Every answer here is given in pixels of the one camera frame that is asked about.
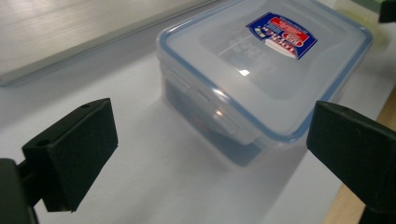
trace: plastic food container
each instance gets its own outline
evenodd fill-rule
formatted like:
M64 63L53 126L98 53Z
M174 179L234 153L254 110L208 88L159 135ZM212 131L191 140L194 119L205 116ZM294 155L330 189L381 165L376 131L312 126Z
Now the plastic food container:
M165 99L233 163L304 144L372 41L311 0L231 1L163 31Z

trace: blue label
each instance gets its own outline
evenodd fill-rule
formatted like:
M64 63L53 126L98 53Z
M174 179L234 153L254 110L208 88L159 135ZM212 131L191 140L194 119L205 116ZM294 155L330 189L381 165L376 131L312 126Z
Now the blue label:
M268 47L297 60L318 42L303 26L271 12L251 22L247 28Z

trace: black plastic block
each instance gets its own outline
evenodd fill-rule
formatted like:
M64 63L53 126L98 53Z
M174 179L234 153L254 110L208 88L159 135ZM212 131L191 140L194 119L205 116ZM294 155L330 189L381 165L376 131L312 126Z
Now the black plastic block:
M48 211L76 211L118 146L109 99L82 105L29 141L22 150L46 183Z
M372 211L396 212L396 134L346 107L317 102L309 150Z
M13 160L0 159L0 183L0 223L35 223Z

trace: container lid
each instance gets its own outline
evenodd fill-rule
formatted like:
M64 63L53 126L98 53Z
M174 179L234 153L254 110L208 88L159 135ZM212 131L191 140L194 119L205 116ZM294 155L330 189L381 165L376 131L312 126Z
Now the container lid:
M316 1L239 0L164 31L159 48L266 135L292 142L371 41Z

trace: white surface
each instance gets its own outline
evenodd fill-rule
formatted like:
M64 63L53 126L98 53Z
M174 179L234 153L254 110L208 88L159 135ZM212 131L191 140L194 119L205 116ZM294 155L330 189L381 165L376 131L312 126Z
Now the white surface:
M312 154L297 148L255 170L231 169L163 102L155 37L183 18L0 88L0 157L17 162L23 144L71 110L112 100L120 146L76 213L47 213L39 203L42 224L321 223L340 183ZM376 117L396 80L390 44L363 62L342 105Z
M0 84L208 1L0 1Z

